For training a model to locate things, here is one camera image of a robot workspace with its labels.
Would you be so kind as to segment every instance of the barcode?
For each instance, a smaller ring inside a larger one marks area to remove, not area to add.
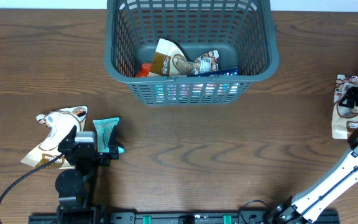
[[[48,121],[53,123],[53,119],[51,117],[47,117]]]

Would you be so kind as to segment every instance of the brown label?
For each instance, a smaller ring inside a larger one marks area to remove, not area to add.
[[[150,67],[150,72],[169,76],[171,56],[156,52]]]
[[[347,137],[358,128],[358,121],[346,121]]]
[[[35,167],[40,167],[42,165],[45,165],[46,163],[50,162],[54,158],[56,158],[56,156],[43,153],[41,161]],[[56,160],[53,164],[50,164],[47,168],[49,168],[49,169],[59,169],[59,168],[62,167],[62,165],[64,163],[65,163],[65,157],[62,156],[61,158]]]

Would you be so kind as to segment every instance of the table surface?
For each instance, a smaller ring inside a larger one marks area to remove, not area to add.
[[[274,12],[280,66],[230,105],[143,105],[103,65],[104,10],[0,10],[0,195],[32,167],[21,159],[48,134],[40,113],[88,105],[120,116],[127,152],[101,169],[95,202],[140,212],[237,210],[307,189],[347,149],[331,137],[336,75],[358,74],[358,13]],[[54,212],[60,170],[11,190],[3,223]],[[358,223],[358,184],[330,208]]]

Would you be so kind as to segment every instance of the white background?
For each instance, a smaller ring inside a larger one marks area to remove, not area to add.
[[[358,0],[270,0],[275,11],[358,12]],[[0,8],[105,9],[106,0],[0,0]]]

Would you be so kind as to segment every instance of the cable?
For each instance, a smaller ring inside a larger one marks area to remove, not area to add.
[[[347,180],[351,175],[358,171],[358,167],[354,168],[350,173],[348,173],[344,178],[342,178],[338,183],[336,183],[333,187],[331,187],[323,196],[320,196],[317,201],[313,202],[305,211],[301,213],[301,217],[304,216],[308,211],[310,211],[314,206],[317,205],[320,201],[322,201],[325,197],[327,197],[335,188],[341,185],[345,180]]]
[[[37,172],[38,170],[41,170],[41,169],[43,169],[43,168],[49,166],[50,164],[53,164],[55,161],[57,161],[57,160],[58,160],[59,158],[61,158],[62,156],[64,156],[63,153],[60,154],[59,156],[57,156],[56,158],[52,159],[51,161],[47,162],[46,164],[44,164],[44,165],[42,165],[42,166],[40,166],[40,167],[38,167],[38,168],[36,168],[36,169],[34,169],[34,170],[32,170],[32,171],[26,173],[26,174],[24,174],[21,178],[17,179],[15,182],[13,182],[13,184],[11,184],[11,185],[4,191],[4,193],[2,193],[2,195],[0,196],[0,206],[1,206],[1,202],[2,202],[2,200],[4,199],[4,197],[6,196],[6,194],[7,194],[16,184],[18,184],[20,181],[22,181],[24,178],[30,176],[31,174]]]
[[[268,208],[268,210],[269,210],[269,206],[264,202],[264,201],[262,201],[262,200],[257,200],[257,199],[255,199],[255,200],[250,200],[249,202],[247,202],[244,206],[242,206],[242,208],[244,209],[244,208],[246,208],[246,206],[248,206],[248,205],[250,205],[250,204],[252,204],[252,203],[262,203],[262,204],[264,204],[267,208]],[[249,224],[245,219],[244,219],[244,216],[242,215],[242,213],[241,213],[241,211],[242,210],[240,210],[240,216],[241,216],[241,218],[242,218],[242,221],[245,223],[245,224]]]

